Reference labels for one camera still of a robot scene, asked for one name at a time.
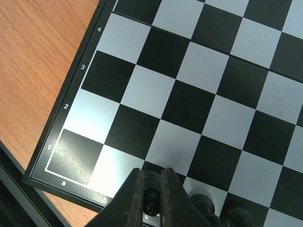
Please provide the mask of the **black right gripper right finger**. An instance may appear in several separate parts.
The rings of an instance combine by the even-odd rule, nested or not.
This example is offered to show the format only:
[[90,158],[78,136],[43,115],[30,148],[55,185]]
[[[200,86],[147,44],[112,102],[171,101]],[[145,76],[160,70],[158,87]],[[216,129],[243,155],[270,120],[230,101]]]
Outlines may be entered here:
[[208,221],[195,208],[173,168],[161,172],[160,225],[162,227],[207,227]]

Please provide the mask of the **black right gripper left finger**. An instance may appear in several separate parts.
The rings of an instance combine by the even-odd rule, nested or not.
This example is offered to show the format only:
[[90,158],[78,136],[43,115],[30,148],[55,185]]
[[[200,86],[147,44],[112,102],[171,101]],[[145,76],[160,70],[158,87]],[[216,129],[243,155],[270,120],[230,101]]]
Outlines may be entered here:
[[134,168],[111,202],[89,227],[141,227],[143,225],[144,172]]

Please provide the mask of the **black chess piece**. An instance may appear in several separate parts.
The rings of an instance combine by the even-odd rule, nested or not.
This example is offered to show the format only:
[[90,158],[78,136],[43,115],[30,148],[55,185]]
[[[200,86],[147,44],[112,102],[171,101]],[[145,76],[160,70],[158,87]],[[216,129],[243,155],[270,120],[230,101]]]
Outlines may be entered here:
[[144,172],[143,212],[151,217],[160,212],[160,174]]
[[221,220],[215,215],[215,207],[211,199],[203,194],[194,194],[190,197],[190,200],[211,226],[222,226]]
[[255,223],[251,214],[241,206],[233,206],[222,215],[224,227],[254,227]]

